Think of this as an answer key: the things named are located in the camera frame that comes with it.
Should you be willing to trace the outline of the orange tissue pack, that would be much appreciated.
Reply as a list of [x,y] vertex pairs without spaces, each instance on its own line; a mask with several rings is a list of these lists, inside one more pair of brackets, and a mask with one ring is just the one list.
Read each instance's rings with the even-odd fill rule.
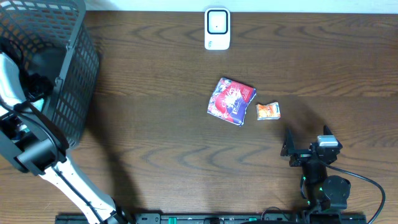
[[266,105],[257,104],[256,111],[258,120],[280,119],[281,117],[279,103],[277,101]]

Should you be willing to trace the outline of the purple pink liners pack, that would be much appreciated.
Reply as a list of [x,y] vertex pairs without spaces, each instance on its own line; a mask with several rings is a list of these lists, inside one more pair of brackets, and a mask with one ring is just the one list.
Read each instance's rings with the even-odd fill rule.
[[255,96],[255,88],[227,78],[220,78],[210,97],[207,113],[242,126],[248,105]]

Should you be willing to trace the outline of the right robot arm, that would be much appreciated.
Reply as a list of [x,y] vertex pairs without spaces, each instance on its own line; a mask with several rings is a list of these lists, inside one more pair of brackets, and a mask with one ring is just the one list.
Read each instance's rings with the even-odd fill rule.
[[337,160],[342,147],[327,126],[306,149],[297,149],[291,131],[285,132],[280,154],[290,158],[289,166],[302,168],[300,191],[308,202],[302,219],[306,223],[320,220],[322,216],[327,220],[339,220],[341,211],[347,208],[351,183],[338,175],[328,175],[326,171],[327,165]]

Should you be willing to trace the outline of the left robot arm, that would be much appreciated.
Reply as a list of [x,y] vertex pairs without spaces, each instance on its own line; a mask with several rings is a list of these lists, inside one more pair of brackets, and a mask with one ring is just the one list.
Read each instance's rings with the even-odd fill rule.
[[49,48],[27,68],[24,60],[1,51],[1,155],[20,172],[56,186],[89,223],[133,223],[72,159],[93,97],[97,56]]

